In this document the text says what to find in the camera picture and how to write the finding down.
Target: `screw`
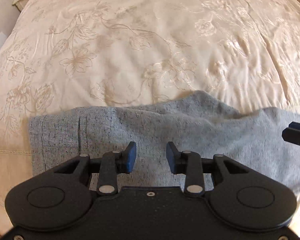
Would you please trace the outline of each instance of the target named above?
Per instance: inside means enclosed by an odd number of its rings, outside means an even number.
[[[203,191],[203,187],[199,186],[199,185],[190,185],[187,187],[187,191],[190,193],[200,193]]]
[[[155,193],[154,192],[152,192],[152,191],[150,191],[150,192],[147,192],[147,196],[148,197],[153,197],[155,195]]]
[[[111,185],[103,185],[99,188],[99,191],[101,193],[110,194],[110,193],[114,192],[114,187]]]
[[[13,237],[13,240],[24,240],[22,236],[16,235]]]

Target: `silver screw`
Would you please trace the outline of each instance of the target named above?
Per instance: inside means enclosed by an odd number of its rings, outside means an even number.
[[[99,191],[105,194],[110,194],[114,192],[114,187],[111,185],[103,185],[99,188]]]
[[[152,191],[150,191],[150,192],[147,192],[147,196],[148,197],[153,197],[155,195],[155,193],[154,192],[152,192]]]
[[[16,235],[13,237],[13,240],[24,240],[22,236]]]
[[[190,185],[187,187],[187,191],[190,193],[200,193],[203,191],[203,187],[199,185]]]

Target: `cream floral bedspread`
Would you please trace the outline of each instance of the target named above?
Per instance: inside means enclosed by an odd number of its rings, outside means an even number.
[[[204,90],[241,112],[300,113],[296,0],[30,0],[0,52],[4,198],[31,177],[28,117]],[[300,234],[300,211],[292,225]]]

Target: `heathered gray cloth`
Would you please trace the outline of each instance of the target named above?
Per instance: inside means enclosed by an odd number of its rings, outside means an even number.
[[[297,194],[300,146],[281,138],[282,130],[292,121],[300,122],[300,115],[277,108],[240,114],[204,92],[151,106],[76,108],[30,120],[33,173],[37,175],[80,153],[101,157],[135,141],[133,173],[119,175],[119,186],[183,188],[185,176],[172,175],[165,157],[166,144],[173,141],[179,151],[191,150],[205,158],[227,155]],[[211,188],[211,180],[206,180],[206,189]]]

